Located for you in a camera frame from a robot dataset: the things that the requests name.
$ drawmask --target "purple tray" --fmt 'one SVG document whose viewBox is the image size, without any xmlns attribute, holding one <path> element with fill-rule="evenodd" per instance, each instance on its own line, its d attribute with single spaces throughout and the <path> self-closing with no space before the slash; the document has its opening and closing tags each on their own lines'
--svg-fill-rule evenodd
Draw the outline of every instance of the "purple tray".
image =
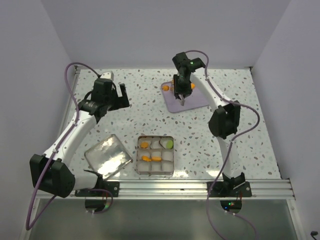
<svg viewBox="0 0 320 240">
<path fill-rule="evenodd" d="M 165 82 L 161 85 L 161 90 L 164 85 L 171 86 L 171 82 Z M 192 94 L 185 99 L 184 106 L 181 106 L 178 99 L 175 98 L 174 94 L 171 90 L 163 91 L 162 94 L 164 97 L 164 101 L 166 103 L 166 107 L 170 113 L 179 113 L 182 111 L 197 109 L 201 107 L 208 106 L 209 103 L 206 100 L 205 96 L 200 92 L 200 90 L 195 87 L 192 90 Z"/>
</svg>

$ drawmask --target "black mounting plate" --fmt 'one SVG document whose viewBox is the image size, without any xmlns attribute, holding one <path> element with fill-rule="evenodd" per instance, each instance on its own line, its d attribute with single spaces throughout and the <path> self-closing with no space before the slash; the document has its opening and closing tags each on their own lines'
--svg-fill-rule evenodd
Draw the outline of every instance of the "black mounting plate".
<svg viewBox="0 0 320 240">
<path fill-rule="evenodd" d="M 206 183 L 206 190 L 209 191 L 209 188 L 213 181 L 208 181 Z M 226 198 L 226 197 L 231 197 L 231 198 L 237 198 L 239 197 L 240 192 L 242 193 L 243 198 L 249 198 L 252 197 L 252 192 L 251 192 L 251 187 L 250 183 L 246 181 L 244 184 L 241 186 L 238 186 L 237 188 L 231 190 L 230 192 L 227 192 L 223 188 L 223 181 L 217 181 L 213 188 L 212 191 L 210 192 L 210 198 Z"/>
<path fill-rule="evenodd" d="M 118 181 L 104 181 L 103 189 L 112 193 L 113 197 L 119 196 L 120 182 Z M 102 191 L 88 191 L 85 189 L 76 190 L 74 195 L 76 197 L 102 197 L 104 193 Z"/>
</svg>

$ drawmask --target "orange object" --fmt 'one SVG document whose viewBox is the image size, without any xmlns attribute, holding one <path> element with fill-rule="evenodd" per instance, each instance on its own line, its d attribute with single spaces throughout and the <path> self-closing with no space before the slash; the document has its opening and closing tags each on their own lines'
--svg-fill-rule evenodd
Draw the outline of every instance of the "orange object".
<svg viewBox="0 0 320 240">
<path fill-rule="evenodd" d="M 151 159 L 148 158 L 147 156 L 142 156 L 142 160 L 146 162 L 151 162 Z"/>
<path fill-rule="evenodd" d="M 142 149 L 146 149 L 148 146 L 149 146 L 149 144 L 148 144 L 147 142 L 145 142 L 145 141 L 143 141 L 143 142 L 140 144 L 140 147 L 141 147 Z"/>
<path fill-rule="evenodd" d="M 162 158 L 159 156 L 153 156 L 151 159 L 152 159 L 152 161 L 155 161 L 155 162 L 161 162 L 161 160 L 162 160 Z"/>
<path fill-rule="evenodd" d="M 163 90 L 163 91 L 169 91 L 169 89 L 170 89 L 170 87 L 169 87 L 168 85 L 164 85 L 164 86 L 162 87 L 162 90 Z"/>
</svg>

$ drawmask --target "gray wall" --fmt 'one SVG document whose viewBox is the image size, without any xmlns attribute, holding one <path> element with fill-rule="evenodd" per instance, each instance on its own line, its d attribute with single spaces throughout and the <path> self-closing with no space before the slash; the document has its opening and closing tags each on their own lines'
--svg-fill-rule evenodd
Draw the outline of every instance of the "gray wall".
<svg viewBox="0 0 320 240">
<path fill-rule="evenodd" d="M 320 231 L 319 9 L 319 0 L 292 0 L 253 68 L 276 159 L 308 233 Z"/>
<path fill-rule="evenodd" d="M 57 137 L 70 62 L 39 0 L 0 3 L 0 239 L 17 239 L 32 192 L 29 160 Z"/>
<path fill-rule="evenodd" d="M 290 0 L 42 0 L 72 60 L 173 67 L 198 49 L 211 66 L 253 66 Z"/>
</svg>

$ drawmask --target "speckled surface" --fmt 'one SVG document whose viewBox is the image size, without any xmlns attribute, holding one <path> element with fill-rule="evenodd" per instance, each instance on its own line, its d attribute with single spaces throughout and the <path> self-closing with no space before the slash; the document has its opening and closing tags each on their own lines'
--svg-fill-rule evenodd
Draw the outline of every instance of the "speckled surface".
<svg viewBox="0 0 320 240">
<path fill-rule="evenodd" d="M 73 156 L 70 169 L 74 173 L 88 169 L 84 152 L 110 134 L 116 134 L 136 161 L 140 135 L 168 135 L 174 137 L 174 174 L 172 176 L 141 176 L 136 163 L 129 164 L 113 179 L 212 179 L 221 166 L 218 141 L 209 131 L 212 110 L 206 106 L 179 113 L 170 113 L 165 105 L 160 86 L 171 80 L 175 69 L 111 69 L 116 84 L 125 83 L 130 107 L 108 112 L 85 137 Z M 102 74 L 108 69 L 98 69 Z M 255 86 L 248 69 L 210 69 L 208 74 L 231 99 L 255 107 L 261 123 L 252 132 L 237 140 L 241 165 L 247 179 L 280 179 L 275 155 L 262 116 Z M 75 89 L 79 102 L 93 87 L 96 76 L 82 69 Z M 68 114 L 68 121 L 74 114 Z M 256 121 L 249 110 L 242 109 L 239 131 Z"/>
</svg>

